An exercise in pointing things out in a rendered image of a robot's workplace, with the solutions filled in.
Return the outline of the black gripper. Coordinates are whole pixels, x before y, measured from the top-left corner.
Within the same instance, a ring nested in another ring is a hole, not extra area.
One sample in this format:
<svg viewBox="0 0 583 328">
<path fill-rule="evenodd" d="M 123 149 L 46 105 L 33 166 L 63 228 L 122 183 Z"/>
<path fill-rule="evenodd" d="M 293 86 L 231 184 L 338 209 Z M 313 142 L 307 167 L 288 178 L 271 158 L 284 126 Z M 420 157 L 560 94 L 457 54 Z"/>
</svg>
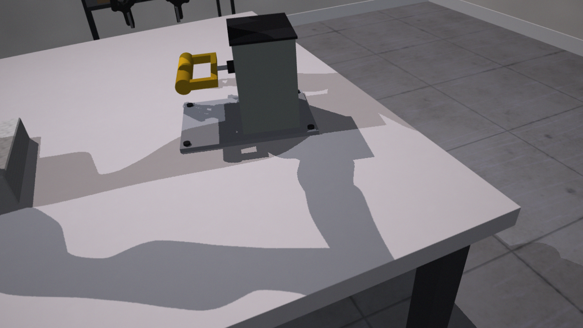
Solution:
<svg viewBox="0 0 583 328">
<path fill-rule="evenodd" d="M 118 0 L 110 0 L 111 10 L 113 12 L 117 11 L 122 12 L 125 17 L 126 24 L 128 26 L 131 26 L 131 28 L 135 28 L 135 24 L 133 20 L 133 14 L 130 8 L 135 4 L 136 1 L 137 0 L 123 0 L 122 2 L 120 2 Z M 183 19 L 183 10 L 181 8 L 181 5 L 183 3 L 188 3 L 189 0 L 166 0 L 166 1 L 171 2 L 174 5 L 177 22 L 180 22 L 180 19 Z"/>
</svg>

